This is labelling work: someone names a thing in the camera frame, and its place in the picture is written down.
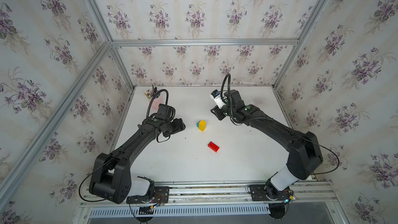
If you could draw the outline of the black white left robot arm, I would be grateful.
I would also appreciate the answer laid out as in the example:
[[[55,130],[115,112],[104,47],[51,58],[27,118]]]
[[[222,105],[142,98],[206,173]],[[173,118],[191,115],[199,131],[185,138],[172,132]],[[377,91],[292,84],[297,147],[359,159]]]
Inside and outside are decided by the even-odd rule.
[[[140,153],[162,134],[170,138],[185,130],[181,118],[173,120],[152,114],[138,125],[138,130],[119,148],[111,153],[97,156],[89,184],[89,193],[104,200],[120,204],[132,196],[153,196],[150,192],[151,180],[139,176],[137,180],[131,176],[131,166]]]

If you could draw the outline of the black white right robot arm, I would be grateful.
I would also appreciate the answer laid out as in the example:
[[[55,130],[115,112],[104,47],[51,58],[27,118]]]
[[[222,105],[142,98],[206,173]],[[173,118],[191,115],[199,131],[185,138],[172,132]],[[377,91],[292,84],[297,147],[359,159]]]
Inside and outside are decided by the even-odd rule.
[[[237,124],[245,124],[266,134],[288,152],[286,165],[267,180],[265,189],[274,194],[287,190],[299,180],[307,179],[323,163],[317,137],[294,130],[271,118],[258,107],[246,105],[227,112],[227,106],[210,110],[219,120],[231,117]]]

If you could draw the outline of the red long lego brick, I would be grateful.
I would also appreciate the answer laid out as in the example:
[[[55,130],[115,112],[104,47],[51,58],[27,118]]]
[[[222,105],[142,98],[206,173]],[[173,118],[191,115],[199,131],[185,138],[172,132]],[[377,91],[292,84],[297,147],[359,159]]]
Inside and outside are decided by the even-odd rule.
[[[215,143],[213,143],[213,142],[209,142],[207,147],[209,149],[211,149],[212,151],[214,151],[214,152],[218,152],[219,149],[220,149],[220,147],[218,145],[216,145]]]

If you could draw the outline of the yellow square lego brick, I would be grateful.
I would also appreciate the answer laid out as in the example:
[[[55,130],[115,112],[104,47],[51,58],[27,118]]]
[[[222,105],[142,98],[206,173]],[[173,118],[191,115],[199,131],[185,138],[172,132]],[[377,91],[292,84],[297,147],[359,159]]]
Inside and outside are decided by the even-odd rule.
[[[200,123],[199,123],[199,130],[202,131],[202,132],[204,132],[205,129],[206,129],[206,125],[207,125],[206,121],[200,120]]]

